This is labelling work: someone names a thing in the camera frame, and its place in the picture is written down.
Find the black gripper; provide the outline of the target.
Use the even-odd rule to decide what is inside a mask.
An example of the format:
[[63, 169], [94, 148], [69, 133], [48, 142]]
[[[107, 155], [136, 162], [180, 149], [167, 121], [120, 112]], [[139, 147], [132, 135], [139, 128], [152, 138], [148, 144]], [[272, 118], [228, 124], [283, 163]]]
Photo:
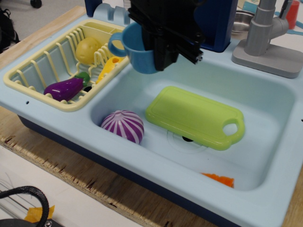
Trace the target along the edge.
[[133, 0], [129, 16], [142, 26], [146, 51], [154, 50], [157, 71], [175, 63], [179, 55], [196, 64], [202, 59], [204, 34], [194, 12], [202, 0]]

